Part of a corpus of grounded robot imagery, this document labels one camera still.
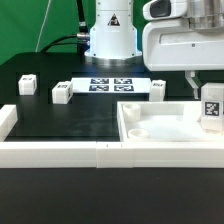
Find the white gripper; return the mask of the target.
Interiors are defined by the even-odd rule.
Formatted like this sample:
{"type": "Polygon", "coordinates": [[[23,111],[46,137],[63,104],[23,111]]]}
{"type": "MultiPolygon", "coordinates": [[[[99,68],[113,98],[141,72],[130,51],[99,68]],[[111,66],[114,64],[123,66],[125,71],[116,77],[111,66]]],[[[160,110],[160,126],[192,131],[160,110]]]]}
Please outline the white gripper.
{"type": "MultiPolygon", "coordinates": [[[[224,69],[224,0],[151,0],[143,16],[148,21],[143,60],[149,70],[224,69]]],[[[185,78],[198,99],[197,72],[186,71],[185,78]]]]}

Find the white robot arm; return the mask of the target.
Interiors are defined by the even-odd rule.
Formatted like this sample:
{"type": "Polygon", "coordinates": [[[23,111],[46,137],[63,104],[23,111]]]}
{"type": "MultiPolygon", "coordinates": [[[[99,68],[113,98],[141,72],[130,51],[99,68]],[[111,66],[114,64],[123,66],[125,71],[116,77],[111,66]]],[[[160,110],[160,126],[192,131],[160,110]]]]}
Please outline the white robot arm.
{"type": "Polygon", "coordinates": [[[141,58],[151,71],[183,71],[193,89],[200,70],[224,70],[224,0],[150,0],[137,48],[134,0],[96,0],[88,62],[123,64],[141,58]]]}

